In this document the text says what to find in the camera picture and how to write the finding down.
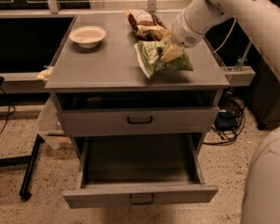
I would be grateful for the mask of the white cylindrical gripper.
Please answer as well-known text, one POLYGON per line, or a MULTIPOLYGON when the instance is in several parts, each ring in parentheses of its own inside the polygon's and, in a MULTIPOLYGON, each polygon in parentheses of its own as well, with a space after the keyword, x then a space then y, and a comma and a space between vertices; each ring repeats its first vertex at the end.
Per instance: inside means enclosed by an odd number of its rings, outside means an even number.
POLYGON ((204 35, 196 33, 187 24, 185 12, 181 11, 176 15, 175 21, 172 23, 171 28, 168 29, 162 37, 162 42, 169 42, 165 45, 161 53, 160 60, 168 63, 183 54, 183 47, 191 48, 196 46, 203 38, 204 35))

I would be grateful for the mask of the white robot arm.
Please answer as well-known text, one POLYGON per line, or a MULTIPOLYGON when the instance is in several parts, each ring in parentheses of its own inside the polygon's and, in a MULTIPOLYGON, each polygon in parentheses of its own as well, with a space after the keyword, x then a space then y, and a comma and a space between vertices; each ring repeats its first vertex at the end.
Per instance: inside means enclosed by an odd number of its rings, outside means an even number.
MULTIPOLYGON (((269 0, 193 0, 176 16, 166 38, 193 47, 228 17, 238 21, 280 82, 280 8, 269 0)), ((280 126, 253 154, 241 224, 280 224, 280 126)))

